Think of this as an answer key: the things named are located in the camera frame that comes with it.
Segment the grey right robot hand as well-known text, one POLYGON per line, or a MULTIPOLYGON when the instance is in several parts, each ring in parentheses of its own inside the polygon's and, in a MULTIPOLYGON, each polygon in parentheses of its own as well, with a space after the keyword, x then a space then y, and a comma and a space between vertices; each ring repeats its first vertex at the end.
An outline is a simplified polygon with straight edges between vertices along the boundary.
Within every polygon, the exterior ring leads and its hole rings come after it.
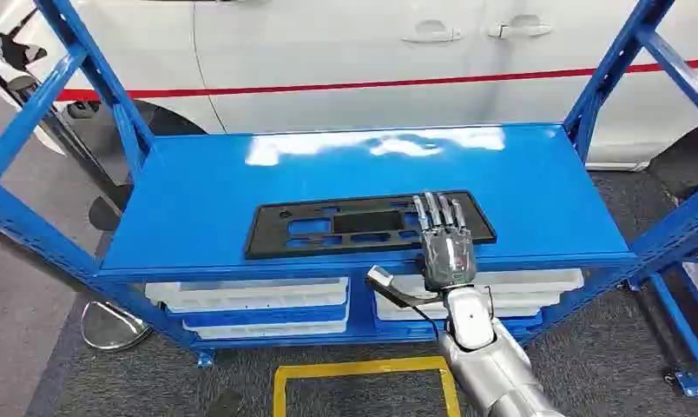
POLYGON ((460 202, 431 192, 414 195, 412 201, 420 225, 425 289, 439 293, 470 286, 477 265, 460 202))

